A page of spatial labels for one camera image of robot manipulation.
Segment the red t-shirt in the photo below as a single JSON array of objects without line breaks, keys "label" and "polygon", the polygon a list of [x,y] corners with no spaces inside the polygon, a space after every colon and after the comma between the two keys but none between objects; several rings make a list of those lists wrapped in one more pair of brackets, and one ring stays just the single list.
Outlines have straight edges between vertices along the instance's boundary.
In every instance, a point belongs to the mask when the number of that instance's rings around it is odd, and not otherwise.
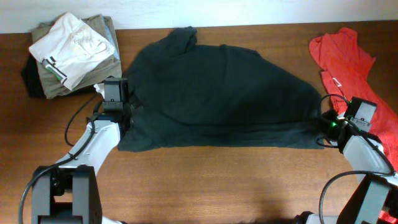
[{"label": "red t-shirt", "polygon": [[344,27],[335,34],[314,38],[308,48],[322,69],[321,78],[327,93],[349,100],[355,96],[377,104],[370,133],[379,137],[386,157],[397,168],[397,113],[368,83],[376,59],[358,45],[358,33]]}]

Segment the dark green t-shirt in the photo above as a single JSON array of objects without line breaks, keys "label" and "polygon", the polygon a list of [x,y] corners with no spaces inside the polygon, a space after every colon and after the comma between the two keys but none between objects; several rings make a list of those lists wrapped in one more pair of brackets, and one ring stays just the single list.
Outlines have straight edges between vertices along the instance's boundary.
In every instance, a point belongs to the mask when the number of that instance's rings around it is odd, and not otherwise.
[{"label": "dark green t-shirt", "polygon": [[173,30],[126,70],[132,125],[120,150],[317,147],[320,94],[311,84],[255,50],[200,45],[196,34]]}]

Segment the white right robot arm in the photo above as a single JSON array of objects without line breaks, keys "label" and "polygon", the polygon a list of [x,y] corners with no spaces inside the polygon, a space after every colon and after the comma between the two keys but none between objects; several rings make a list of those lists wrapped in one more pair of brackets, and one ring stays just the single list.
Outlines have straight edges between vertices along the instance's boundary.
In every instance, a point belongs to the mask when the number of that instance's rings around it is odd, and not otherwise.
[{"label": "white right robot arm", "polygon": [[[371,136],[355,116],[337,116],[330,129],[339,130],[337,147],[353,170],[332,177],[324,186],[318,213],[303,212],[293,223],[387,223],[381,215],[397,219],[397,170],[388,161],[378,138]],[[330,185],[355,175],[359,185],[337,216],[325,216],[323,204]]]}]

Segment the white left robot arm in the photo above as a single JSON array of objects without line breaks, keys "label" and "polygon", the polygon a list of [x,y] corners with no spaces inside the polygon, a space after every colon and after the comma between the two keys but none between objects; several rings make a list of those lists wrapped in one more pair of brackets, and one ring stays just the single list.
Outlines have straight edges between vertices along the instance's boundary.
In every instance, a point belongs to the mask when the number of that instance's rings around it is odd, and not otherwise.
[{"label": "white left robot arm", "polygon": [[103,112],[88,117],[86,130],[60,160],[39,166],[22,193],[18,222],[24,221],[24,205],[32,195],[32,223],[107,224],[103,215],[96,175],[131,124],[131,106],[103,101]]}]

